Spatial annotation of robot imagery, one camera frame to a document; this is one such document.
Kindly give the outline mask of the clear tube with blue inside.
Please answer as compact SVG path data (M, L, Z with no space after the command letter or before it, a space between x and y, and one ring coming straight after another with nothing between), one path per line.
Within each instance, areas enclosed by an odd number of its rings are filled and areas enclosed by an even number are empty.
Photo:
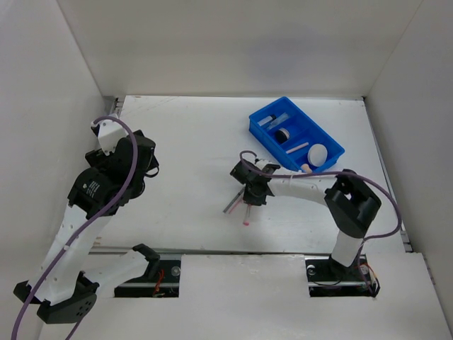
M280 125L281 123L285 122L287 119L290 118L288 113L283 113L282 115L276 117L276 119L272 120L270 124L267 126L267 130L271 130L274 127Z

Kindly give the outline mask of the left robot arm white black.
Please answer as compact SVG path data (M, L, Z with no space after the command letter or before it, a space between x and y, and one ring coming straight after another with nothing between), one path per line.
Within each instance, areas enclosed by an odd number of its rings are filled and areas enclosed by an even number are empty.
M101 293L112 293L136 277L150 281L159 270L160 256L144 244L105 268L81 269L103 228L121 207L143 194L145 179L159 168L155 142L141 130L131 131L116 115L95 120L92 130L100 147L85 156L88 168L71 187L52 246L38 273L13 291L24 305L36 304L46 324L76 324Z

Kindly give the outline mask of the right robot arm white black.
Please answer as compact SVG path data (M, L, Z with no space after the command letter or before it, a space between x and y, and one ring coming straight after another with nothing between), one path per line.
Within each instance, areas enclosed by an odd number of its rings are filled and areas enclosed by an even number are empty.
M329 177L297 178L302 172L291 171L264 159L240 161L230 175L244 186L243 201L262 206L266 198L300 198L328 208L338 228L336 244L328 261L329 273L337 279L351 274L369 226L382 202L355 172Z

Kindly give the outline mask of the pink pencil stick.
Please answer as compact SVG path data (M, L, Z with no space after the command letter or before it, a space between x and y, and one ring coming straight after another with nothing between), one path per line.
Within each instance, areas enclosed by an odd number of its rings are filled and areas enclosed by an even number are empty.
M301 144L299 144L299 145L287 150L286 153L287 154L291 154L291 153L296 152L296 151L298 151L300 149L303 149L303 148L305 148L307 146L309 146L309 143L308 142L304 142L304 143L301 143Z

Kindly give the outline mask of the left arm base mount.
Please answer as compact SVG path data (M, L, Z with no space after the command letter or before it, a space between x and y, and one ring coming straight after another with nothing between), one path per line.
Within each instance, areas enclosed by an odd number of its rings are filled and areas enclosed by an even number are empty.
M181 275L181 254L158 254L145 244L132 248L148 261L139 275L114 289L115 298L178 298Z

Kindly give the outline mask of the peach makeup sponge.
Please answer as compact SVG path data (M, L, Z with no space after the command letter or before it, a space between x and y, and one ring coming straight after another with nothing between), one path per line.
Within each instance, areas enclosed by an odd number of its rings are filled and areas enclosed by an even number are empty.
M313 172L311 166L307 163L301 165L301 170L306 174L311 174Z

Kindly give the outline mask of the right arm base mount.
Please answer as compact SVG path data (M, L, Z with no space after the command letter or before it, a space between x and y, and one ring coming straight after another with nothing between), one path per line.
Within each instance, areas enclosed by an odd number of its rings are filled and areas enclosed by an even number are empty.
M326 256L308 257L305 267L311 298L375 298L381 290L365 255L349 267L336 265Z

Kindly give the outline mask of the round cream powder puff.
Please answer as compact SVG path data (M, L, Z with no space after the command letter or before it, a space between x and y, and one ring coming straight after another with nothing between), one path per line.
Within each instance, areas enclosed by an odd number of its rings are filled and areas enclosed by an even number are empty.
M323 144L313 144L307 154L310 165L315 167L323 166L327 160L328 150Z

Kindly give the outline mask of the pink brow brush pen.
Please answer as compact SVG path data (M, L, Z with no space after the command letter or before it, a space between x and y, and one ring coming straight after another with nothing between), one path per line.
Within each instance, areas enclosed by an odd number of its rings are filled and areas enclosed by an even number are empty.
M228 210L228 214L232 214L233 211L240 205L243 204L243 199L239 198L233 205L232 207Z

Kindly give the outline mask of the small pink lip brush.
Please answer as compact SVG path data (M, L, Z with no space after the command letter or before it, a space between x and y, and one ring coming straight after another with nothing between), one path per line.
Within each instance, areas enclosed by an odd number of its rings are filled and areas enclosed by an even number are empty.
M243 219L243 225L245 226L250 225L250 217L251 217L251 205L247 205L245 216Z

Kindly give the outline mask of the grey eyeliner pencil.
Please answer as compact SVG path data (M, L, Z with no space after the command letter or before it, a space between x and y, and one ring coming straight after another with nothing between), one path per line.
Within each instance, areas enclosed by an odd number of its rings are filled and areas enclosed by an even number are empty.
M238 203L241 202L242 197L243 197L243 192L245 191L245 188L243 187L235 196L234 198L229 202L229 204L223 209L224 214L230 213Z

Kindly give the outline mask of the round powder jar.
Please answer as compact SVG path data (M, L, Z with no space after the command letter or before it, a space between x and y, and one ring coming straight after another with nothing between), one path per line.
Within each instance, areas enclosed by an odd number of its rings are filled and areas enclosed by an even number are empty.
M286 128L280 128L275 132L275 139L279 144L283 144L290 138L290 133Z

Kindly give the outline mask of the clear bottle with black cap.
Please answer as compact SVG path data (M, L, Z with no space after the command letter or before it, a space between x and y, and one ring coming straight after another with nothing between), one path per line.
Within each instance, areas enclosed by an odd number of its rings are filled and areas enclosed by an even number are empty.
M272 121L274 121L276 119L276 116L275 115L269 115L261 120L258 121L258 125L259 126L264 126Z

